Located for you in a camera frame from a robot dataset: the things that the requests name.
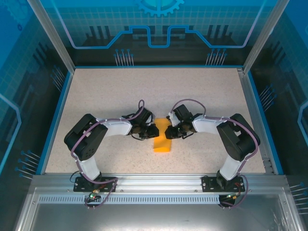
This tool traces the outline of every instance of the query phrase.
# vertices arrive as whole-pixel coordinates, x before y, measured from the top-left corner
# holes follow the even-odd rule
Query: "transparent wall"
[[[13,230],[67,69],[26,0],[0,1],[0,32],[0,224]]]
[[[251,70],[282,169],[290,186],[304,183],[293,188],[295,199],[308,185],[307,9],[308,1],[289,2]],[[306,200],[296,202],[307,212]]]
[[[276,0],[43,0],[75,65],[243,65]]]

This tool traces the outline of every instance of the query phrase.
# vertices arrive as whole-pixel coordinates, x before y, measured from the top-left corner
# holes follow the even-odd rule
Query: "yellow foam block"
[[[159,136],[154,138],[153,150],[155,153],[168,153],[171,150],[171,140],[166,139],[165,131],[171,123],[166,118],[157,118],[154,122],[159,129]]]

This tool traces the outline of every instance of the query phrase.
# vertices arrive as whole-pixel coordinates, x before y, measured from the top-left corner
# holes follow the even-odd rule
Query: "speckled work surface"
[[[77,69],[57,130],[47,173],[77,170],[64,137],[82,118],[91,113],[99,118],[119,118],[134,113],[139,99],[156,117],[165,117],[180,99],[201,101],[209,116],[240,113],[251,124],[236,69],[145,68]],[[185,103],[193,113],[202,113],[196,103]],[[170,153],[154,153],[153,140],[137,141],[130,136],[104,138],[95,154],[103,173],[216,173],[227,153],[219,135],[196,133],[172,141]],[[265,172],[261,155],[251,158],[243,172]]]

